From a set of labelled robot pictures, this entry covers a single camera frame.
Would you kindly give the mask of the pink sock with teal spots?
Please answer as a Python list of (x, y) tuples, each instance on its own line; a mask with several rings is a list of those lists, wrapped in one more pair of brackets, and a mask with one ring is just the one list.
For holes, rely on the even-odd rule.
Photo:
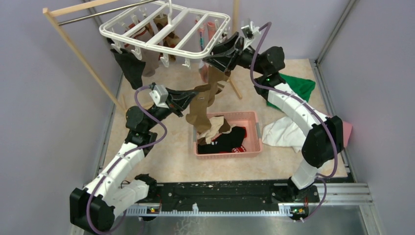
[[(207, 22), (207, 23), (203, 23), (202, 25), (200, 25), (198, 29), (198, 36), (199, 36), (199, 46), (200, 46), (201, 51), (203, 51), (206, 46), (205, 30), (207, 30), (207, 38), (209, 42), (212, 39), (213, 35), (216, 33), (216, 23)], [(201, 77), (201, 80), (204, 83), (208, 83), (208, 65), (202, 60), (199, 61), (198, 72)]]

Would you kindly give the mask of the white plastic clip hanger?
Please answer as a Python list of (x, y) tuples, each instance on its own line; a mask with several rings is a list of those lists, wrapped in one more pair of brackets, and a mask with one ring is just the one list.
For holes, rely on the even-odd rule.
[[(153, 13), (149, 14), (145, 19), (138, 21), (135, 12), (139, 10), (139, 6), (142, 4), (151, 3), (158, 5), (159, 8)], [(147, 42), (133, 39), (131, 36), (139, 29), (146, 26), (148, 23), (153, 22), (153, 19), (168, 10), (168, 25), (161, 31), (155, 32), (155, 35)], [(192, 28), (184, 35), (180, 37), (180, 42), (174, 47), (165, 47), (162, 44), (162, 40), (171, 32), (176, 29), (177, 26), (189, 15), (199, 16), (200, 19)], [(208, 19), (215, 19), (220, 22), (217, 26), (216, 33), (212, 39), (206, 44), (205, 49), (199, 52), (192, 52), (184, 49), (187, 42), (198, 34), (200, 25), (205, 23)], [(140, 1), (132, 8), (129, 8), (120, 14), (116, 15), (112, 19), (103, 23), (99, 27), (99, 31), (102, 36), (109, 38), (113, 41), (111, 44), (119, 53), (120, 49), (125, 48), (126, 45), (131, 47), (129, 52), (132, 52), (139, 60), (142, 59), (141, 49), (147, 49), (162, 54), (161, 61), (165, 67), (169, 66), (169, 56), (174, 55), (176, 57), (182, 57), (185, 59), (184, 65), (189, 67), (191, 60), (203, 59), (210, 55), (213, 47), (219, 43), (222, 39), (222, 34), (226, 31), (231, 18), (229, 15), (219, 12), (206, 11), (195, 8), (183, 7), (173, 4), (172, 1), (161, 0), (146, 0)]]

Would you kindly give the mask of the plain tan brown sock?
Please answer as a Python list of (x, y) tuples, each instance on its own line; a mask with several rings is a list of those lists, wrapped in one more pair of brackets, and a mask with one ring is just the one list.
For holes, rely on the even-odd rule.
[(208, 68), (208, 84), (211, 85), (207, 102), (208, 107), (210, 107), (215, 101), (215, 96), (219, 91), (218, 82), (228, 81), (229, 76), (230, 72), (222, 72), (213, 66)]

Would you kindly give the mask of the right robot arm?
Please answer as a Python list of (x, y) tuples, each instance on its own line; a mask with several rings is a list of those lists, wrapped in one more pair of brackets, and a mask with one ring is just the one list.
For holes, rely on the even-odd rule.
[[(249, 69), (256, 93), (280, 108), (305, 135), (303, 160), (289, 178), (287, 188), (288, 198), (299, 202), (307, 195), (306, 188), (314, 183), (319, 168), (330, 160), (338, 163), (338, 154), (345, 148), (343, 121), (315, 110), (290, 88), (279, 73), (285, 68), (283, 48), (273, 46), (260, 53), (251, 46), (244, 47), (244, 42), (235, 33), (215, 45), (203, 61), (224, 73), (236, 66)], [(254, 78), (254, 72), (261, 76)]]

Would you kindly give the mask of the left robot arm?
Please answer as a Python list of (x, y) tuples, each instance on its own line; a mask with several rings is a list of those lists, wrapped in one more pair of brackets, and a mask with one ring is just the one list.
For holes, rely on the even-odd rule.
[(152, 185), (156, 181), (147, 174), (126, 186), (122, 186), (122, 182), (153, 146), (166, 137), (167, 128), (162, 120), (170, 114), (182, 117), (199, 91), (176, 91), (153, 83), (138, 88), (135, 94), (147, 89), (153, 105), (144, 109), (138, 97), (134, 97), (136, 105), (126, 112), (129, 132), (112, 161), (83, 189), (75, 188), (71, 192), (69, 218), (72, 225), (96, 235), (108, 235), (118, 228), (114, 225), (115, 219), (119, 215), (126, 216), (127, 209), (134, 203), (155, 200), (157, 189)]

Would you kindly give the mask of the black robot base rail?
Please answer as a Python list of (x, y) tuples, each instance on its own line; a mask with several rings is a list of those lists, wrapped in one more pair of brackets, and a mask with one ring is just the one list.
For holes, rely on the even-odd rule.
[(364, 183), (315, 183), (301, 199), (290, 199), (284, 180), (159, 183), (148, 199), (131, 205), (127, 216), (288, 217), (301, 221), (316, 207), (373, 203)]

